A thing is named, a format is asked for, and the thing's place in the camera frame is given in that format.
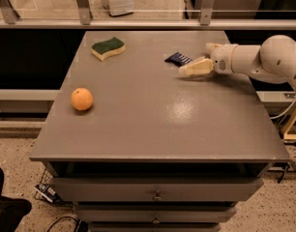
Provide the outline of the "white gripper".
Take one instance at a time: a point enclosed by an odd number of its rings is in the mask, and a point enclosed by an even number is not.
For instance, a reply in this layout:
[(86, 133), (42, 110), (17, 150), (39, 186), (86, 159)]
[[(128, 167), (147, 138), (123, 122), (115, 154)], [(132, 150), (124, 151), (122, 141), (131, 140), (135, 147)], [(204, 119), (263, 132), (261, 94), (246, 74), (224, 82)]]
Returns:
[(185, 77), (205, 75), (209, 74), (213, 68), (216, 73), (231, 74), (233, 73), (232, 55), (235, 48), (235, 44), (207, 43), (206, 52), (212, 61), (210, 59), (202, 59), (190, 62), (179, 68), (179, 74)]

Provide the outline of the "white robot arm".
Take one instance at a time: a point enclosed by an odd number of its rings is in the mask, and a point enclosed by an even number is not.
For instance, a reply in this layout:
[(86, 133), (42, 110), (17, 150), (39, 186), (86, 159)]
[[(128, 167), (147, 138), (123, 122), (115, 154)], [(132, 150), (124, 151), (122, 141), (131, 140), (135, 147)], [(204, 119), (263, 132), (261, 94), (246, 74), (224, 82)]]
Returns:
[(209, 57), (200, 57), (179, 68), (183, 77), (240, 73), (267, 83), (287, 82), (296, 94), (296, 42), (276, 35), (262, 45), (206, 44)]

